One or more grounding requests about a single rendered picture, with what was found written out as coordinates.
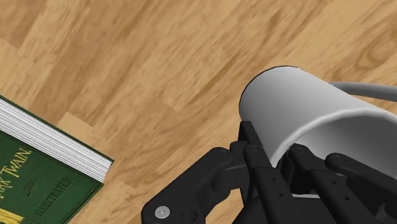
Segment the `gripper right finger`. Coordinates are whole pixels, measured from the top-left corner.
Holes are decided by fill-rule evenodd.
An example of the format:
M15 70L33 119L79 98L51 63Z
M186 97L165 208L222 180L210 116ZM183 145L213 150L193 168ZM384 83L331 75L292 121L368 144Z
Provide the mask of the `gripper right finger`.
M288 157L291 191L318 196L298 199L305 224L397 224L397 179L341 153L320 159L301 144Z

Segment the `white mug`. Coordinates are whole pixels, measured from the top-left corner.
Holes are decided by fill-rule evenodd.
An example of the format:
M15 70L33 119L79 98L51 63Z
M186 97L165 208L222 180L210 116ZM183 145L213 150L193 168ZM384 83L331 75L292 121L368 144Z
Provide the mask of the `white mug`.
M397 115L361 97L397 102L397 86L327 82L293 66L255 76L239 101L270 163L302 144L315 156L341 153L397 180Z

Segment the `green hardcover book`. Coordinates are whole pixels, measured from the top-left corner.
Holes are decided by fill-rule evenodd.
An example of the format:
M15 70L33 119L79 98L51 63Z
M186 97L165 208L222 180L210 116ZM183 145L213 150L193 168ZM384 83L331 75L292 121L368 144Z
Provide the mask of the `green hardcover book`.
M113 162L0 95L0 224L68 224Z

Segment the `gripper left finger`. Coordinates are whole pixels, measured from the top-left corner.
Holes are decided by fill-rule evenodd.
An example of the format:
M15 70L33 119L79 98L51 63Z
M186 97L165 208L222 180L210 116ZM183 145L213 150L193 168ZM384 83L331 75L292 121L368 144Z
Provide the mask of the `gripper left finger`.
M211 149L145 203L141 223L205 224L234 189L244 207L232 224L297 224L294 198L249 121L240 123L239 138L228 149Z

